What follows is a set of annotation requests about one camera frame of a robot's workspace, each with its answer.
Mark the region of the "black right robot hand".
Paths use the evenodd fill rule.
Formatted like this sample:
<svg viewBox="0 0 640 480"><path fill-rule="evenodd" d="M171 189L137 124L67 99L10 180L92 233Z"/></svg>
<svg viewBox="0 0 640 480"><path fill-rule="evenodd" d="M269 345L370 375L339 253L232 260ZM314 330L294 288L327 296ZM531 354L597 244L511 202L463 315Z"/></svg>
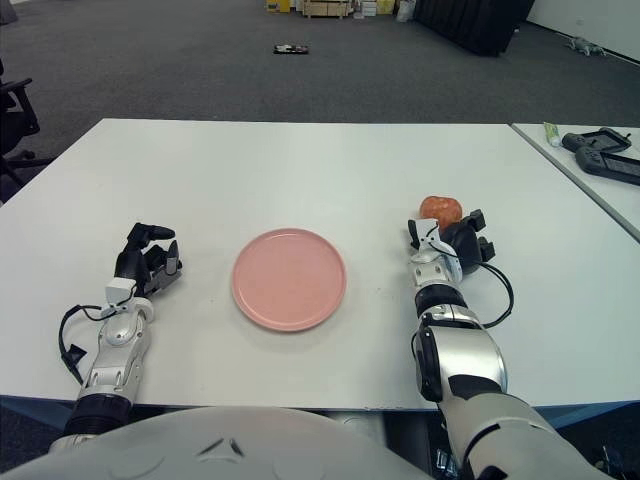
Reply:
<svg viewBox="0 0 640 480"><path fill-rule="evenodd" d="M454 280L460 281L495 256L493 243L479 236L485 227L481 209L443 229L434 218L409 219L410 246L416 251L412 259L422 263L442 259Z"/></svg>

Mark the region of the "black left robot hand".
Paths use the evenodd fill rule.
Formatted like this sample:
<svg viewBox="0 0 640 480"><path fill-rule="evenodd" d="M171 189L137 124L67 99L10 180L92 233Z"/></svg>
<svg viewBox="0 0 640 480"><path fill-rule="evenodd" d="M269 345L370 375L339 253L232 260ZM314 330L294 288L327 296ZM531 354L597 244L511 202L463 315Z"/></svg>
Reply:
<svg viewBox="0 0 640 480"><path fill-rule="evenodd" d="M115 276L133 280L133 295L148 298L176 281L182 270L175 231L135 223L116 259Z"/></svg>

